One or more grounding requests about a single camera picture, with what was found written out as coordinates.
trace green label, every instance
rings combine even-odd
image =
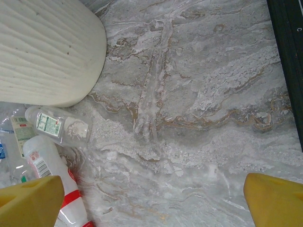
[[[37,120],[37,129],[40,131],[44,131],[52,136],[59,136],[61,122],[44,114],[41,113]]]
[[[17,140],[19,152],[22,157],[23,154],[23,145],[30,138],[33,138],[36,134],[34,132],[33,125],[28,123],[27,120],[22,116],[14,116],[10,118],[11,124],[14,129],[15,137]]]

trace marble floor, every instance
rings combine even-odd
[[[97,227],[253,227],[248,173],[303,183],[266,0],[82,0],[107,58],[62,148]]]

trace bottle label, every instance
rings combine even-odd
[[[72,140],[82,140],[87,136],[89,125],[80,119],[68,117],[64,123],[64,130]]]
[[[39,178],[52,175],[51,171],[49,170],[46,162],[42,157],[35,159],[35,161],[33,161],[32,163],[35,166]]]
[[[11,117],[10,121],[14,129],[20,155],[24,158],[23,146],[25,142],[36,136],[33,125],[25,117]]]
[[[5,158],[4,148],[0,140],[0,159]]]
[[[60,121],[44,113],[39,114],[39,117],[37,119],[37,129],[55,137],[59,137],[61,124],[62,123]]]

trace yellow object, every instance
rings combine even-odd
[[[256,227],[303,226],[303,184],[248,174],[244,196]]]
[[[54,227],[63,199],[59,176],[0,189],[0,227]]]

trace red bottle cap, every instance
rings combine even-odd
[[[89,221],[88,223],[86,223],[84,226],[82,227],[95,227],[94,223],[92,221]]]

